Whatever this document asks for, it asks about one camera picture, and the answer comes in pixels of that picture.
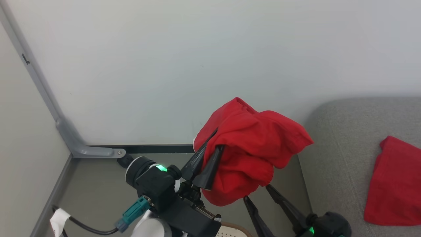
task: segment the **gray fabric surface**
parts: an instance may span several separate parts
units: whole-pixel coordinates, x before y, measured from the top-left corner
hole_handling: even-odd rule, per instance
[[[298,156],[315,213],[341,213],[353,237],[421,235],[421,226],[377,226],[363,220],[379,143],[391,135],[421,148],[421,98],[330,102],[310,116],[305,128],[314,144]]]

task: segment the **black cable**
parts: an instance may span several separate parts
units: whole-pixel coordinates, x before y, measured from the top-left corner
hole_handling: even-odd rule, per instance
[[[52,205],[52,209],[53,209],[53,212],[56,212],[56,210],[57,210],[57,209],[59,209],[59,207],[58,207],[58,206],[56,206],[56,205]],[[80,228],[82,228],[82,229],[84,229],[84,230],[87,230],[87,231],[89,231],[89,232],[92,232],[92,233],[94,233],[94,234],[99,234],[99,235],[110,235],[110,234],[114,234],[115,232],[117,232],[117,231],[118,231],[118,229],[117,229],[117,228],[114,228],[114,229],[112,229],[112,230],[110,230],[110,231],[100,231],[100,230],[97,230],[97,229],[94,229],[94,228],[90,228],[89,226],[85,225],[84,223],[82,223],[82,222],[78,221],[78,220],[77,220],[76,218],[74,218],[73,216],[70,216],[70,217],[69,217],[69,220],[70,220],[71,222],[75,223],[76,225],[78,225]],[[64,229],[63,229],[63,237],[68,237],[68,236],[67,236],[67,233],[64,231]]]

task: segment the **white label tag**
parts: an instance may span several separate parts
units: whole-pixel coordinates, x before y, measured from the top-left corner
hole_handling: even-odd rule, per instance
[[[64,224],[69,219],[70,214],[59,208],[50,219],[51,227],[54,231],[54,236],[59,237],[64,229]]]

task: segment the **red cloth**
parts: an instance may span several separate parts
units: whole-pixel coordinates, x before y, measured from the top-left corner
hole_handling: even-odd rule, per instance
[[[274,111],[257,112],[240,98],[234,98],[215,111],[194,141],[197,151],[209,136],[202,169],[215,151],[225,145],[219,168],[206,199],[225,206],[266,186],[273,166],[284,168],[292,155],[313,143],[305,129]]]
[[[380,143],[364,220],[382,226],[421,224],[421,149],[395,137]]]

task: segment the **crumpled red cloth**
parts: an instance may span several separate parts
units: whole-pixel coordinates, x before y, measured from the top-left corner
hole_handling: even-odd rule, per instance
[[[215,111],[197,135],[197,151],[209,136],[202,169],[215,151],[225,145],[216,177],[206,199],[225,206],[266,186],[273,167],[284,168],[291,156],[313,143],[305,129],[274,111],[257,112],[240,98],[234,98]]]
[[[380,143],[364,220],[382,226],[421,224],[421,149],[388,136]]]

